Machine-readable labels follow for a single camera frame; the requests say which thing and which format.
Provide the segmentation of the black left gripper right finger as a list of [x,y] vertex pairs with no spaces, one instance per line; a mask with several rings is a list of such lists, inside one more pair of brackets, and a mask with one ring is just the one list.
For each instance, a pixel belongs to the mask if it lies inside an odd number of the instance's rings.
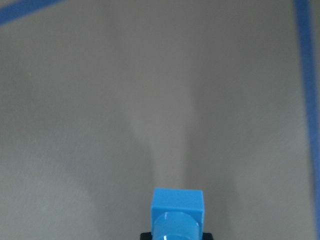
[[214,240],[213,234],[210,232],[203,232],[202,240]]

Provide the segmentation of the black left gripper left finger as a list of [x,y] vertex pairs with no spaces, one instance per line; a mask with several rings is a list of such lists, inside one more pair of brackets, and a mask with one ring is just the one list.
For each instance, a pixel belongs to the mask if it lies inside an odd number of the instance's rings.
[[140,240],[152,240],[153,236],[151,232],[142,232],[139,236]]

